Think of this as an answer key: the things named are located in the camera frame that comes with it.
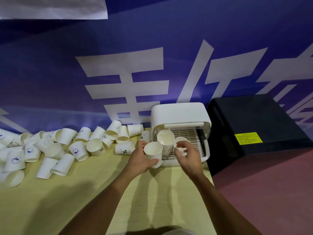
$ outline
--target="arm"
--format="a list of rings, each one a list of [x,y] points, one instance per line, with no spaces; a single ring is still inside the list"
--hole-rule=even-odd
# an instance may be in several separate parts
[[[203,173],[200,153],[194,145],[180,141],[177,147],[186,148],[187,156],[175,148],[176,158],[183,171],[197,187],[208,210],[217,235],[262,235],[219,193]]]
[[[59,235],[105,234],[111,223],[117,205],[129,183],[149,167],[158,163],[158,159],[148,160],[143,148],[146,141],[138,141],[127,165],[118,177],[90,201],[59,233]]]

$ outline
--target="hand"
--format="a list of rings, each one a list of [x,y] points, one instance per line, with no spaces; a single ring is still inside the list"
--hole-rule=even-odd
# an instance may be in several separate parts
[[[187,156],[183,156],[177,148],[186,148],[184,152],[187,152]],[[174,149],[174,154],[186,175],[190,179],[202,175],[201,156],[196,147],[188,141],[179,141],[177,148]]]
[[[142,140],[137,142],[136,149],[132,152],[131,157],[124,168],[124,170],[129,172],[134,178],[159,162],[157,158],[152,160],[146,158],[143,152],[143,148],[146,145],[146,141]]]

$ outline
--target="right hand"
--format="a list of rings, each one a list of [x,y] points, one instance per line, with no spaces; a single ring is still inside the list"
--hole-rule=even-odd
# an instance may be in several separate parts
[[[174,149],[174,154],[186,175],[190,179],[202,175],[201,156],[196,147],[188,141],[179,141],[176,147],[187,149],[187,156],[183,156],[177,148]]]

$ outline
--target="cup logo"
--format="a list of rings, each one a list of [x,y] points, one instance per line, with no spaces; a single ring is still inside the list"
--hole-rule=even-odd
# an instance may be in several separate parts
[[[50,142],[49,140],[44,141],[44,145],[45,145],[45,146],[49,146],[50,143],[51,143],[51,142]]]
[[[19,163],[21,161],[21,158],[12,158],[11,159],[11,163],[13,163],[13,164],[17,164],[17,163]]]
[[[26,153],[32,153],[33,151],[34,151],[34,149],[28,148],[28,149],[26,150]]]
[[[78,148],[73,149],[73,154],[78,155],[80,153],[80,150]]]

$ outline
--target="left hand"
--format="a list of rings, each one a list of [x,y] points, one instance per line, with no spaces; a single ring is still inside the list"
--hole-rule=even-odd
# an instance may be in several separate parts
[[[124,171],[130,173],[134,178],[148,170],[149,167],[156,165],[159,160],[146,158],[143,148],[147,145],[146,141],[138,141],[136,149],[132,152]]]

